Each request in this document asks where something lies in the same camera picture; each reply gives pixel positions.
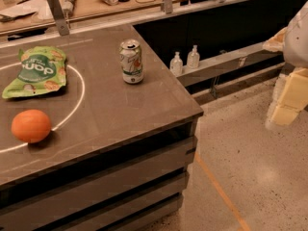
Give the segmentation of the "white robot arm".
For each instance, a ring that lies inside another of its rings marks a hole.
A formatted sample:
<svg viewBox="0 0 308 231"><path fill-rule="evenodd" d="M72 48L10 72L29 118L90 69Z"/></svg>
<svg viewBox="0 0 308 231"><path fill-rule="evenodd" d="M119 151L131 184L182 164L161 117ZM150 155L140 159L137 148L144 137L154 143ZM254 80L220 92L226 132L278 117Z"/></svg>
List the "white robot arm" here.
<svg viewBox="0 0 308 231"><path fill-rule="evenodd" d="M274 86L266 127L286 127L308 106L308 2L263 48L282 52L286 64Z"/></svg>

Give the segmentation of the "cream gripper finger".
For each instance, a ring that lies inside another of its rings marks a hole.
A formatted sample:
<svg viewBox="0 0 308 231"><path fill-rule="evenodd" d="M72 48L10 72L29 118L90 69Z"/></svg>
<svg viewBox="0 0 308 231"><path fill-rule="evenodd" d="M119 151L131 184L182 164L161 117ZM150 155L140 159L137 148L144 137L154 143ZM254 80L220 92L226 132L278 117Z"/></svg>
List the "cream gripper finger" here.
<svg viewBox="0 0 308 231"><path fill-rule="evenodd" d="M273 37L266 40L263 44L263 48L270 52L282 52L286 31L287 28L283 28L279 32L277 32Z"/></svg>
<svg viewBox="0 0 308 231"><path fill-rule="evenodd" d="M273 89L266 127L289 126L307 106L308 69L295 68L290 74L280 73Z"/></svg>

